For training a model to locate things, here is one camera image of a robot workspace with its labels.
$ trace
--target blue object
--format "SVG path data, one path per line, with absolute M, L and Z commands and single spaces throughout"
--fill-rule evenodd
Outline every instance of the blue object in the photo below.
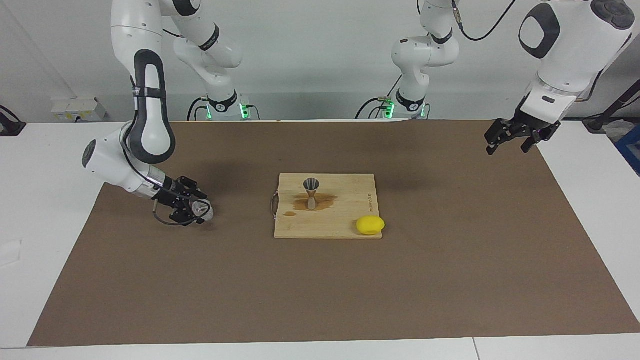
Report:
M 616 148 L 636 173 L 640 174 L 640 126 L 636 126 L 620 139 Z

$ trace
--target white table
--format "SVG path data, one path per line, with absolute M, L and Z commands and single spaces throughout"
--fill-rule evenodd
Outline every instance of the white table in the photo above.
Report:
M 640 334 L 330 343 L 24 348 L 102 183 L 81 166 L 89 141 L 121 124 L 30 124 L 0 138 L 0 357 L 12 359 L 640 359 Z M 549 167 L 640 318 L 640 178 L 604 135 L 565 122 L 540 145 Z

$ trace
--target black cable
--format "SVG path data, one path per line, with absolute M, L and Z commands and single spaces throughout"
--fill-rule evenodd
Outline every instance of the black cable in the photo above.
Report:
M 394 92 L 394 89 L 396 88 L 396 86 L 398 85 L 398 83 L 400 82 L 400 79 L 402 79 L 402 75 L 400 75 L 400 77 L 398 77 L 398 80 L 396 80 L 396 83 L 394 84 L 394 86 L 392 86 L 391 90 L 389 90 L 389 93 L 387 94 L 387 97 L 391 96 L 391 93 Z M 380 111 L 378 111 L 378 113 L 376 114 L 376 119 L 380 116 Z
M 631 100 L 630 102 L 626 103 L 624 106 L 622 106 L 620 109 L 624 109 L 627 106 L 631 106 L 631 104 L 633 104 L 634 102 L 638 101 L 638 99 L 640 99 L 640 96 L 636 97 L 635 99 Z
M 133 127 L 133 124 L 135 124 L 135 123 L 136 123 L 136 120 L 137 120 L 137 119 L 138 119 L 138 112 L 136 111 L 136 112 L 135 112 L 135 114 L 134 114 L 134 116 L 133 116 L 133 122 L 132 122 L 131 126 L 129 126 L 129 128 L 127 129 L 127 132 L 124 134 L 124 136 L 123 136 L 123 138 L 122 138 L 122 141 L 123 141 L 124 143 L 126 143 L 126 142 L 127 142 L 127 139 L 128 139 L 128 137 L 129 137 L 129 135 L 131 134 L 131 128 Z M 169 190 L 169 189 L 165 189 L 165 188 L 163 188 L 161 185 L 156 184 L 156 183 L 155 183 L 155 182 L 153 182 L 151 179 L 149 179 L 148 177 L 144 176 L 140 171 L 138 171 L 138 169 L 137 169 L 135 166 L 133 166 L 133 163 L 131 162 L 131 159 L 129 159 L 129 155 L 127 154 L 127 150 L 126 150 L 124 147 L 122 147 L 122 154 L 124 155 L 124 158 L 127 160 L 127 163 L 129 164 L 129 166 L 131 167 L 131 170 L 133 170 L 133 171 L 134 171 L 138 176 L 140 176 L 140 177 L 142 178 L 142 180 L 144 180 L 144 181 L 146 181 L 146 182 L 150 183 L 150 184 L 151 184 L 151 185 L 153 185 L 154 187 L 159 188 L 159 191 L 164 191 L 164 192 L 168 193 L 169 195 L 171 195 L 171 196 L 175 196 L 175 197 L 177 197 L 177 198 L 179 198 L 179 199 L 182 199 L 182 200 L 191 201 L 191 197 L 188 197 L 188 196 L 185 196 L 185 195 L 179 194 L 179 193 L 177 193 L 177 192 L 173 192 L 173 191 L 171 191 L 171 190 Z M 160 218 L 158 217 L 158 215 L 157 215 L 156 211 L 155 211 L 155 210 L 153 210 L 154 217 L 156 218 L 156 220 L 160 221 L 160 222 L 161 222 L 161 223 L 163 223 L 164 225 L 170 225 L 170 226 L 188 225 L 188 224 L 193 223 L 194 221 L 200 220 L 201 218 L 203 218 L 204 216 L 206 216 L 206 215 L 211 211 L 211 205 L 209 205 L 207 202 L 204 202 L 204 201 L 202 201 L 202 200 L 200 200 L 200 199 L 196 199 L 196 200 L 194 200 L 193 202 L 199 202 L 199 203 L 201 203 L 201 204 L 205 204 L 205 205 L 207 206 L 207 211 L 205 211 L 205 212 L 204 212 L 204 214 L 200 215 L 199 217 L 195 217 L 195 219 L 194 219 L 194 220 L 190 220 L 190 221 L 188 221 L 188 222 L 181 222 L 181 223 L 180 223 L 180 222 L 177 222 L 177 223 L 175 223 L 175 225 L 174 225 L 173 223 L 168 223 L 168 222 L 165 222 L 164 220 L 160 219 Z
M 429 106 L 429 112 L 427 112 L 427 118 L 425 120 L 429 120 L 429 115 L 431 115 L 431 104 L 425 104 L 425 106 Z
M 373 110 L 371 110 L 371 112 L 369 113 L 369 117 L 367 119 L 371 119 L 371 115 L 373 115 L 374 111 L 378 111 L 378 113 L 380 113 L 380 110 L 384 110 L 385 107 L 384 106 L 378 106 L 377 108 L 374 108 Z
M 208 109 L 206 106 L 199 106 L 199 107 L 196 109 L 196 112 L 194 112 L 194 113 L 193 113 L 193 118 L 194 118 L 196 121 L 198 121 L 198 110 L 202 110 L 202 109 L 205 109 L 205 110 L 207 110 L 207 112 L 209 112 L 209 109 Z
M 247 108 L 254 108 L 255 112 L 258 114 L 258 121 L 261 121 L 262 119 L 260 118 L 260 110 L 258 110 L 258 107 L 256 105 L 247 105 Z
M 591 85 L 591 90 L 589 91 L 589 95 L 587 95 L 586 99 L 580 99 L 580 101 L 576 101 L 576 102 L 587 102 L 591 100 L 591 96 L 593 96 L 593 92 L 596 90 L 596 86 L 598 85 L 598 80 L 600 80 L 600 76 L 602 75 L 603 72 L 604 72 L 604 69 L 602 69 L 598 73 L 598 75 L 596 75 L 596 79 L 593 80 L 593 85 Z
M 177 38 L 182 38 L 182 37 L 184 37 L 184 36 L 182 36 L 182 35 L 174 34 L 174 33 L 172 33 L 171 31 L 169 31 L 169 30 L 167 30 L 167 29 L 162 29 L 162 31 L 164 31 L 165 33 L 167 33 L 167 34 L 169 34 L 169 35 L 175 36 L 175 37 L 177 37 Z
M 502 16 L 500 16 L 500 18 L 498 19 L 498 21 L 495 23 L 495 25 L 493 25 L 493 27 L 491 28 L 491 30 L 489 30 L 489 32 L 487 34 L 484 34 L 484 36 L 479 37 L 479 38 L 472 38 L 470 37 L 467 32 L 465 31 L 464 26 L 462 25 L 462 18 L 460 17 L 460 11 L 458 10 L 458 5 L 456 4 L 456 0 L 451 0 L 451 4 L 453 6 L 453 11 L 454 14 L 456 15 L 456 22 L 458 23 L 458 27 L 460 28 L 460 31 L 462 31 L 462 35 L 465 36 L 465 38 L 471 40 L 471 41 L 482 41 L 486 38 L 489 37 L 489 35 L 491 35 L 491 33 L 493 33 L 493 30 L 495 30 L 498 25 L 502 22 L 502 20 L 504 19 L 504 17 L 507 15 L 507 13 L 509 12 L 509 10 L 511 10 L 511 7 L 513 7 L 513 5 L 516 3 L 516 1 L 518 0 L 512 0 L 511 4 L 509 4 L 509 6 L 507 7 L 506 10 L 504 10 L 504 13 L 502 13 Z
M 636 102 L 636 101 L 638 101 L 638 100 L 640 100 L 640 96 L 638 96 L 638 97 L 636 97 L 635 99 L 633 99 L 633 100 L 629 101 L 628 103 L 624 104 L 623 106 L 620 106 L 620 109 L 616 110 L 616 112 L 618 112 L 618 111 L 620 111 L 620 110 L 622 110 L 622 109 L 626 108 L 627 106 L 631 106 L 634 102 Z M 593 119 L 593 118 L 596 118 L 596 117 L 601 116 L 602 114 L 604 114 L 604 113 L 599 113 L 599 114 L 591 115 L 591 116 L 588 116 L 588 117 L 586 117 L 586 118 L 582 119 L 581 121 L 583 121 L 583 120 Z
M 191 103 L 191 106 L 189 107 L 189 112 L 187 112 L 187 121 L 191 120 L 191 112 L 193 111 L 193 108 L 195 108 L 196 104 L 200 101 L 204 101 L 204 100 L 202 100 L 202 98 L 199 97 Z
M 357 119 L 358 117 L 360 117 L 360 114 L 362 113 L 362 110 L 364 110 L 364 108 L 367 107 L 367 105 L 369 105 L 372 102 L 376 102 L 376 101 L 380 101 L 378 100 L 377 97 L 374 97 L 373 99 L 368 100 L 367 102 L 364 103 L 364 105 L 362 105 L 362 107 L 360 108 L 360 110 L 358 110 L 358 113 L 356 114 L 355 119 Z
M 4 112 L 6 112 L 7 114 L 13 116 L 15 118 L 15 120 L 18 120 L 18 122 L 22 122 L 20 121 L 20 119 L 18 118 L 18 116 L 16 116 L 16 114 L 13 113 L 13 111 L 5 108 L 4 106 L 0 105 L 0 109 L 4 110 Z

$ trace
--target brown paper mat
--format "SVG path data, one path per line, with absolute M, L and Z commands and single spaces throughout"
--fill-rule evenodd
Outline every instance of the brown paper mat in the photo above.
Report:
M 640 332 L 537 149 L 489 157 L 489 125 L 174 124 L 160 167 L 216 218 L 103 187 L 29 346 Z M 375 174 L 384 239 L 274 239 L 282 172 Z

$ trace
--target wooden cutting board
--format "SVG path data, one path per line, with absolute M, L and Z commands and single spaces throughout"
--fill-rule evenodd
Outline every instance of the wooden cutting board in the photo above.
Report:
M 317 207 L 307 208 L 304 181 L 318 179 Z M 379 216 L 373 174 L 280 174 L 276 239 L 382 239 L 356 229 L 364 216 Z

